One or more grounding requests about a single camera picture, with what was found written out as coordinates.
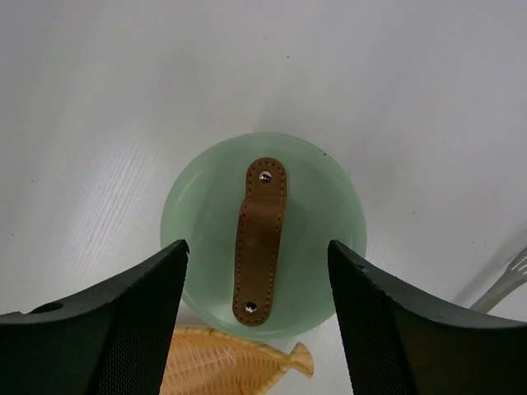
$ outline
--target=stitching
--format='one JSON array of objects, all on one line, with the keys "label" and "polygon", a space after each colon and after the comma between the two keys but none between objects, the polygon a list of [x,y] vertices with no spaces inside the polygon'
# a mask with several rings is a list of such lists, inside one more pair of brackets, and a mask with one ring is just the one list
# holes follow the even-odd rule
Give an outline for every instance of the stitching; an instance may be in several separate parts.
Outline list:
[{"label": "stitching", "polygon": [[[262,162],[259,162],[257,164],[257,166],[261,166],[262,165]],[[278,210],[278,214],[277,214],[277,226],[276,226],[276,231],[277,233],[280,232],[280,223],[282,221],[282,209],[283,209],[283,199],[284,199],[284,192],[285,192],[285,188],[284,188],[284,184],[285,184],[285,177],[284,177],[284,172],[283,172],[283,169],[280,167],[280,166],[277,166],[275,165],[274,163],[271,163],[271,165],[273,167],[276,167],[276,169],[280,172],[280,208]],[[252,191],[252,175],[253,175],[253,172],[256,170],[256,166],[253,165],[251,171],[249,172],[249,182],[248,182],[248,185],[247,185],[247,197],[250,198],[251,196],[251,191]],[[244,224],[245,224],[245,212],[247,210],[247,203],[244,204],[244,207],[242,208],[242,212],[241,212],[241,222],[240,222],[240,232],[239,232],[239,236],[240,238],[237,240],[238,241],[238,250],[237,250],[237,264],[236,264],[236,294],[235,294],[235,311],[236,311],[236,317],[241,321],[241,322],[244,322],[244,319],[243,317],[241,317],[240,313],[238,312],[238,302],[239,302],[239,296],[240,296],[240,272],[241,272],[241,250],[242,250],[242,243],[241,243],[241,239],[243,237],[243,229],[244,229]],[[277,255],[277,249],[276,247],[273,249],[273,253],[271,254],[271,263],[273,263],[274,259],[275,259],[275,256]],[[271,267],[270,267],[270,272],[269,272],[269,283],[268,283],[268,291],[267,291],[267,297],[266,297],[266,300],[265,300],[265,309],[263,310],[263,317],[261,319],[256,319],[254,322],[255,323],[260,323],[262,322],[264,319],[266,319],[268,317],[268,311],[269,311],[269,304],[270,304],[270,300],[271,300],[271,289],[273,288],[273,278],[274,278],[274,270],[273,270],[273,265],[271,264]]]}]

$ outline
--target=fish tail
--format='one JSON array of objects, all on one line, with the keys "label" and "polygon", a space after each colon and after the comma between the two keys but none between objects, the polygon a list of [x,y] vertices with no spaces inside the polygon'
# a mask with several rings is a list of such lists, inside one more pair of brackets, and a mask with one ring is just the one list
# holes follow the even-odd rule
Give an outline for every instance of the fish tail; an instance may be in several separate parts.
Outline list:
[{"label": "fish tail", "polygon": [[310,351],[302,343],[297,343],[289,355],[291,367],[311,378],[315,371],[315,363]]}]

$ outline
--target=hole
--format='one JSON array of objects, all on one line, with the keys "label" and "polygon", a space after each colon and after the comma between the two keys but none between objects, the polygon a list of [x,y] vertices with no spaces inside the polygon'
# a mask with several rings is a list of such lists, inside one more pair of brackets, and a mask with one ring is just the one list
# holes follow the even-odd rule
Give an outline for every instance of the hole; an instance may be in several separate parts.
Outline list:
[{"label": "hole", "polygon": [[30,314],[49,313],[50,311],[60,310],[62,307],[64,307],[64,305],[59,302],[46,303],[31,311]]},{"label": "hole", "polygon": [[358,266],[359,269],[361,269],[361,272],[363,272],[363,273],[368,273],[368,272],[369,272],[369,270],[366,269],[363,265],[360,265],[360,264],[359,264],[359,265],[357,265],[357,266]]},{"label": "hole", "polygon": [[258,306],[256,305],[255,302],[247,302],[245,304],[245,311],[249,314],[254,314],[256,313],[256,310],[258,310]]}]

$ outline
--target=wicker fish-shaped tray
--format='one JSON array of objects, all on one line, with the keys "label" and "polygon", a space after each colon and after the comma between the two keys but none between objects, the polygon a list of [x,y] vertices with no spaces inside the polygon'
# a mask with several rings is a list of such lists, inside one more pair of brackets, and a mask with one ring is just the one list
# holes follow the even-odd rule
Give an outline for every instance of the wicker fish-shaped tray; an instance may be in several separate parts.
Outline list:
[{"label": "wicker fish-shaped tray", "polygon": [[160,394],[260,395],[290,368],[313,376],[313,358],[301,343],[287,355],[216,329],[176,327]]}]

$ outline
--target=metal rivet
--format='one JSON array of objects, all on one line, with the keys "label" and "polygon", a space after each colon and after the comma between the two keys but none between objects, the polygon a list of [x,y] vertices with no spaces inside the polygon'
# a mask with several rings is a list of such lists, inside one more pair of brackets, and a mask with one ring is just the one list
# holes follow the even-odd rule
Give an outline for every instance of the metal rivet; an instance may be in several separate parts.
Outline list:
[{"label": "metal rivet", "polygon": [[245,304],[245,311],[249,314],[254,314],[256,313],[256,310],[258,310],[258,307],[256,306],[255,303],[253,302],[247,302]]},{"label": "metal rivet", "polygon": [[267,170],[260,173],[259,176],[260,183],[262,184],[269,184],[271,182],[271,179],[273,179],[273,175],[269,173]]}]

